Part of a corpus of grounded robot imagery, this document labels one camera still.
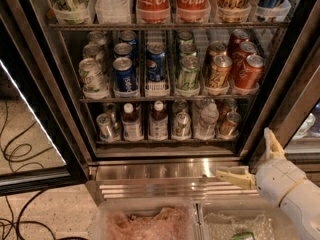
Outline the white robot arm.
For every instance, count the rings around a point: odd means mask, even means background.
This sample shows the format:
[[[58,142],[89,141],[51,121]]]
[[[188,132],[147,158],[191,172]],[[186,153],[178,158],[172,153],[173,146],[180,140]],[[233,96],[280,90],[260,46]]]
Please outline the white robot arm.
[[[273,131],[264,129],[265,160],[255,174],[247,166],[216,167],[220,180],[256,190],[293,222],[301,240],[320,240],[320,189],[306,173],[285,157]]]

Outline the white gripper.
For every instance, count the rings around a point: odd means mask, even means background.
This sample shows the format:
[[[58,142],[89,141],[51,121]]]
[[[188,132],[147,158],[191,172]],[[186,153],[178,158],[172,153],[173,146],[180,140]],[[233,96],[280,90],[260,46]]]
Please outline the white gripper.
[[[289,160],[275,134],[264,129],[265,155],[268,161],[258,167],[256,178],[247,166],[218,167],[215,176],[242,189],[255,190],[272,205],[279,206],[284,197],[307,179],[306,174]]]

